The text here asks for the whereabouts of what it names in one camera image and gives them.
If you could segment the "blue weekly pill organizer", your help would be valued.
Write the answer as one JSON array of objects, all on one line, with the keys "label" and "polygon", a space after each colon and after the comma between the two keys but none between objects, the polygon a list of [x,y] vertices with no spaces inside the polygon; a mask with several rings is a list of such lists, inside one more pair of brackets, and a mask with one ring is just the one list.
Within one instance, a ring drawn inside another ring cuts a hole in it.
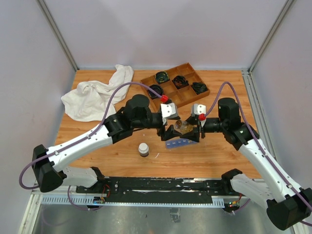
[{"label": "blue weekly pill organizer", "polygon": [[184,147],[184,146],[193,145],[193,144],[196,144],[196,142],[189,140],[189,139],[185,139],[185,138],[179,138],[179,139],[166,141],[165,147],[167,149],[174,149],[174,148]]}]

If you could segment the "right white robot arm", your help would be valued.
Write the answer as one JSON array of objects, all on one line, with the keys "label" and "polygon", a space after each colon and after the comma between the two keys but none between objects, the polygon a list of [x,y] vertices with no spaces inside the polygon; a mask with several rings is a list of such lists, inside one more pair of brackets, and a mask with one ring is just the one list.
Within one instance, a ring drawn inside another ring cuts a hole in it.
[{"label": "right white robot arm", "polygon": [[219,99],[217,105],[218,117],[207,117],[203,104],[192,106],[187,122],[194,126],[195,141],[206,133],[222,133],[265,181],[265,185],[258,184],[240,170],[232,169],[222,175],[222,192],[246,196],[265,209],[269,220],[280,230],[303,223],[312,213],[311,188],[302,188],[277,163],[259,134],[243,118],[239,103],[226,97]]}]

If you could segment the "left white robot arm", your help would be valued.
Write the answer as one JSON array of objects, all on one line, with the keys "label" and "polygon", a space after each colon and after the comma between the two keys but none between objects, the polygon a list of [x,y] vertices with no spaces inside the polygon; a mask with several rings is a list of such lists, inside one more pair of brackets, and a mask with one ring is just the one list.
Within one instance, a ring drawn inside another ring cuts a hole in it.
[{"label": "left white robot arm", "polygon": [[165,126],[169,119],[177,119],[176,105],[168,100],[158,112],[149,108],[149,99],[135,95],[115,114],[108,116],[92,130],[63,144],[45,148],[39,145],[33,150],[33,171],[39,189],[51,192],[60,186],[82,186],[94,193],[104,188],[104,176],[96,167],[88,169],[71,167],[75,160],[103,147],[130,137],[135,129],[156,129],[165,139]]}]

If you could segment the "clear jar of pills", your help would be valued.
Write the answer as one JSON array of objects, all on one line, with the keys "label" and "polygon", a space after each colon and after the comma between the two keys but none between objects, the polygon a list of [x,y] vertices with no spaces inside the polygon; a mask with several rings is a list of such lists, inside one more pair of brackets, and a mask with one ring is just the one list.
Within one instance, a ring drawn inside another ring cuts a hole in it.
[{"label": "clear jar of pills", "polygon": [[181,134],[187,134],[191,132],[193,128],[193,125],[182,120],[177,120],[174,124],[174,129]]}]

